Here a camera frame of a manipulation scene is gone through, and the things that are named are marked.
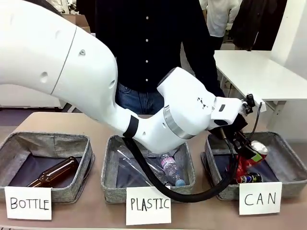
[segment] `brown glass bottle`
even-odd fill
[[[78,166],[79,163],[76,158],[68,157],[67,159],[44,171],[27,187],[53,187],[58,182],[65,180],[72,173],[75,173]]]

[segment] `dark pants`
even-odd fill
[[[138,115],[156,114],[164,106],[164,98],[158,91],[137,92],[122,84],[117,86],[115,101],[119,106],[130,109]]]
[[[220,50],[221,49],[223,39],[224,39],[224,37],[210,36],[210,42],[211,42],[211,45],[213,46],[214,50]]]

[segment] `person in black shirt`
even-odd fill
[[[155,114],[164,106],[156,87],[181,66],[181,43],[196,78],[224,96],[198,0],[96,0],[96,37],[117,59],[116,102],[123,108]]]

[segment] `blue jeans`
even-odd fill
[[[138,115],[156,114],[164,106],[164,98],[158,91],[137,92],[120,83],[117,85],[115,101],[119,106]]]

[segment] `cardboard box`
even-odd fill
[[[77,25],[78,27],[84,29],[86,32],[90,33],[90,26],[84,15],[82,14],[62,14],[63,18],[70,21],[71,23]]]

